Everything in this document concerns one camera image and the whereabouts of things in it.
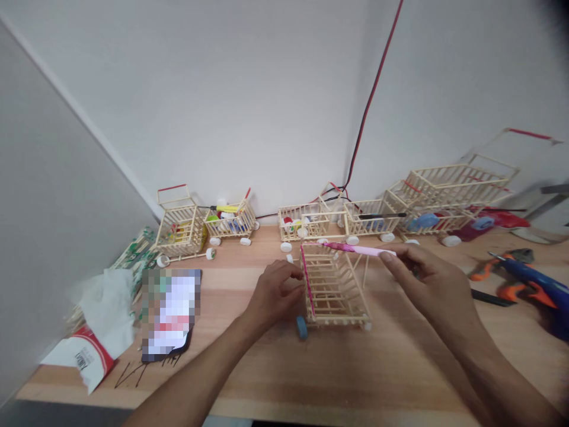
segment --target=wooden desk surface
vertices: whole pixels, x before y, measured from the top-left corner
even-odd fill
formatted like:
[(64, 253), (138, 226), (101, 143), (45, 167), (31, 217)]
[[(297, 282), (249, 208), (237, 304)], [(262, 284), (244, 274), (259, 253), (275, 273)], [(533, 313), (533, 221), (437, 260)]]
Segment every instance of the wooden desk surface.
[[(179, 361), (139, 368), (137, 337), (91, 396), (75, 368), (41, 366), (17, 397), (136, 408), (242, 313), (264, 267), (285, 258), (276, 227), (261, 227), (252, 241), (250, 247), (243, 247), (238, 240), (228, 239), (212, 261), (201, 257), (171, 264), (171, 268), (203, 269), (201, 317), (190, 348)], [(433, 237), (420, 241), (466, 273), (489, 259), (487, 250), (502, 253), (530, 247), (537, 269), (569, 283), (569, 244), (543, 246), (511, 234), (486, 235), (453, 248)], [(382, 243), (366, 237), (361, 244)], [(298, 244), (293, 246), (296, 258)], [(301, 342), (292, 321), (277, 325), (239, 362), (212, 414), (325, 425), (477, 425), (468, 407), (476, 412), (480, 404), (458, 363), (381, 261), (370, 259), (369, 269), (365, 294), (373, 315), (371, 332), (309, 329), (308, 340)], [(362, 275), (363, 263), (358, 270)], [(503, 282), (493, 274), (472, 286), (494, 293)], [(477, 301), (476, 306), (508, 360), (560, 406), (567, 397), (569, 346), (543, 329), (538, 309), (528, 302), (502, 308)]]

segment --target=blue bottle cap wheel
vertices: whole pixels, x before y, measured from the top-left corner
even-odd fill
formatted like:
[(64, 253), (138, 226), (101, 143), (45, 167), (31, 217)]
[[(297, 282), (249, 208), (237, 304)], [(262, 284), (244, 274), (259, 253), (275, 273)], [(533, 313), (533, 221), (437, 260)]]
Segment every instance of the blue bottle cap wheel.
[(298, 329), (298, 336), (301, 340), (308, 338), (308, 328), (306, 328), (306, 321), (302, 316), (296, 316), (296, 328)]
[(485, 230), (489, 227), (492, 227), (493, 225), (494, 225), (494, 218), (490, 216), (482, 216), (478, 218), (476, 221), (474, 221), (471, 227), (475, 230)]

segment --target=pink pen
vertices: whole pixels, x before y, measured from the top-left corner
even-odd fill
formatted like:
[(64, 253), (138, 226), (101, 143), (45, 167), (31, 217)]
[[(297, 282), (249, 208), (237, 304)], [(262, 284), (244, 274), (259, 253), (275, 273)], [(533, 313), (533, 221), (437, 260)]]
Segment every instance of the pink pen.
[(393, 251), (385, 249), (377, 249), (377, 248), (368, 248), (365, 246), (348, 245), (347, 243), (326, 242), (323, 243), (322, 245), (327, 246), (331, 249), (341, 250), (343, 252), (355, 252), (362, 255), (379, 256), (379, 254), (382, 252), (389, 252), (393, 256), (397, 256), (397, 254)]

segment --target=red wire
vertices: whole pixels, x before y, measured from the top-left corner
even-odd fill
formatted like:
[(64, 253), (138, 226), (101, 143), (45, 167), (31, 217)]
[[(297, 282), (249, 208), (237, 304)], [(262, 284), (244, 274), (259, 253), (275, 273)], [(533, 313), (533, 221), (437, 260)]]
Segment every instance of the red wire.
[(372, 92), (369, 94), (369, 98), (367, 100), (366, 110), (363, 113), (362, 124), (360, 125), (360, 131), (357, 134), (356, 140), (356, 148), (354, 150), (354, 155), (351, 158), (350, 164), (350, 172), (348, 174), (348, 179), (344, 184), (344, 189), (350, 183), (351, 180), (351, 173), (354, 169), (354, 163), (356, 161), (357, 150), (360, 147), (360, 141), (362, 139), (363, 127), (366, 124), (367, 112), (369, 111), (369, 106), (372, 104), (373, 95), (375, 94), (375, 90), (378, 87), (379, 76), (381, 75), (381, 70), (383, 69), (383, 63), (385, 63), (385, 58), (387, 57), (387, 51), (389, 50), (389, 45), (391, 44), (391, 39), (393, 37), (393, 33), (395, 31), (395, 26), (397, 25), (397, 19), (399, 19), (399, 13), (401, 12), (401, 6), (403, 6), (403, 0), (399, 0), (399, 7), (397, 8), (397, 13), (395, 14), (395, 19), (393, 20), (393, 25), (391, 27), (391, 32), (389, 33), (389, 38), (387, 39), (387, 43), (385, 43), (385, 48), (383, 50), (383, 55), (381, 56), (381, 62), (379, 63), (378, 73), (375, 76), (375, 82), (373, 82)]

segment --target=orange handle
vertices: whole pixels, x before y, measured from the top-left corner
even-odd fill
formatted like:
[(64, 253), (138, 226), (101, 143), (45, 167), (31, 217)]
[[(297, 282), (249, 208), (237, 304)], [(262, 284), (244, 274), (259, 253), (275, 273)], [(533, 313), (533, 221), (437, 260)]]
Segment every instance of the orange handle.
[(515, 301), (517, 300), (517, 293), (524, 290), (526, 285), (519, 284), (513, 286), (505, 286), (503, 288), (498, 289), (498, 296), (500, 298), (507, 299), (508, 301)]
[(531, 286), (533, 288), (533, 290), (535, 291), (534, 294), (528, 295), (530, 298), (537, 299), (542, 304), (545, 304), (551, 308), (557, 308), (555, 303), (553, 301), (551, 301), (551, 298), (549, 297), (549, 295), (547, 295), (545, 293), (545, 291), (541, 288), (541, 286), (539, 286), (535, 282), (528, 282), (528, 285)]
[(483, 282), (484, 280), (488, 279), (490, 276), (490, 270), (492, 267), (500, 261), (499, 259), (493, 258), (491, 261), (488, 261), (484, 267), (482, 268), (481, 273), (475, 273), (470, 275), (470, 280), (473, 282)]

